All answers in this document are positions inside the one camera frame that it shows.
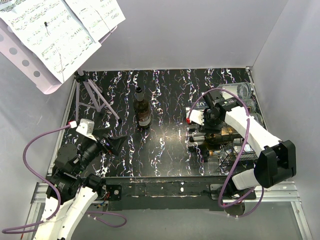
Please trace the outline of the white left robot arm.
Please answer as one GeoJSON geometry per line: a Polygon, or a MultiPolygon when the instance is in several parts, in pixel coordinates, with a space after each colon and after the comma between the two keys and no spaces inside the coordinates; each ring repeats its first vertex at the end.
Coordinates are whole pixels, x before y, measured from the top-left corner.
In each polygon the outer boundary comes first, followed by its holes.
{"type": "Polygon", "coordinates": [[[35,240],[69,240],[77,225],[94,201],[120,200],[122,187],[108,184],[93,173],[86,178],[81,174],[99,156],[118,156],[127,136],[112,137],[109,128],[84,131],[80,147],[72,143],[62,145],[54,161],[49,187],[46,191],[42,223],[35,240]]]}

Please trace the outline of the dark brown wine bottle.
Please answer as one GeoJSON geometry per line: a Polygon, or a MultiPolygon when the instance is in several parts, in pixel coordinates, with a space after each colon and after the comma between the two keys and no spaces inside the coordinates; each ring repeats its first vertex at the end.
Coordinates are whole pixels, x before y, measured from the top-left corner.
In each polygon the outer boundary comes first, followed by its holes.
{"type": "Polygon", "coordinates": [[[135,89],[133,107],[137,125],[140,128],[148,128],[151,125],[151,110],[149,102],[144,98],[141,87],[135,89]]]}

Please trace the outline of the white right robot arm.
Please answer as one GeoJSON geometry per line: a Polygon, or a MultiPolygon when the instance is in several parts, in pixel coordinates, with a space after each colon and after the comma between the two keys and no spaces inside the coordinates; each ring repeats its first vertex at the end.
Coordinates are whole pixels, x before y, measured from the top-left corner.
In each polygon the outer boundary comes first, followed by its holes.
{"type": "Polygon", "coordinates": [[[290,140],[281,140],[261,126],[245,102],[235,94],[228,99],[222,96],[223,89],[213,88],[201,96],[208,109],[204,111],[204,122],[210,124],[226,123],[243,137],[258,159],[254,168],[234,174],[229,172],[221,193],[237,199],[257,186],[270,188],[297,174],[296,146],[290,140]]]}

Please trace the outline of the clear bottle black cork cap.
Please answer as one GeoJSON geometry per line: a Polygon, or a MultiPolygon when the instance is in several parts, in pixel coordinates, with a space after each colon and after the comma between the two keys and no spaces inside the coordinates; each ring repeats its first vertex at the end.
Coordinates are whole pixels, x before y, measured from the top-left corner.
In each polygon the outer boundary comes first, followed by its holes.
{"type": "Polygon", "coordinates": [[[255,130],[263,129],[264,128],[264,121],[263,121],[262,115],[259,113],[252,113],[251,116],[253,117],[253,120],[254,120],[253,128],[255,130]]]}

